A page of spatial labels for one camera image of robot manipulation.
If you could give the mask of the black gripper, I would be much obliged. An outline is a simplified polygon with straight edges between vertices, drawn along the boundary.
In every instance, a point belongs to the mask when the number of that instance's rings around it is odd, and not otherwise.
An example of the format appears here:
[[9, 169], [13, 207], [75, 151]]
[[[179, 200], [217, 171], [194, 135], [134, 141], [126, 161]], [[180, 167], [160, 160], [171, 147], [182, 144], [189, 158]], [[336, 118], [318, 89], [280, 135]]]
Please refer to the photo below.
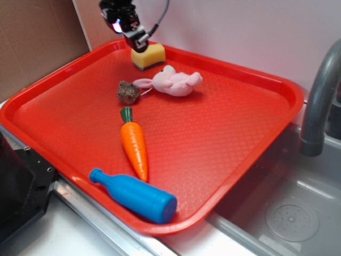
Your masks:
[[148, 34], [139, 21], [132, 1], [100, 1], [101, 15], [116, 34], [123, 34], [127, 45], [137, 53], [148, 48]]

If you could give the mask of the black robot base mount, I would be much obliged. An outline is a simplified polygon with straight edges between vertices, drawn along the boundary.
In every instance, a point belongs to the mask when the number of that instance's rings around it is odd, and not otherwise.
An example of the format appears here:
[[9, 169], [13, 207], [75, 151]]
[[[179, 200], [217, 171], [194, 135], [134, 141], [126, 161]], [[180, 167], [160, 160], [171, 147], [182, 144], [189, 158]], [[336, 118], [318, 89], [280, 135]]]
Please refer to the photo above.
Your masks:
[[47, 211], [55, 167], [33, 149], [13, 149], [1, 134], [1, 246]]

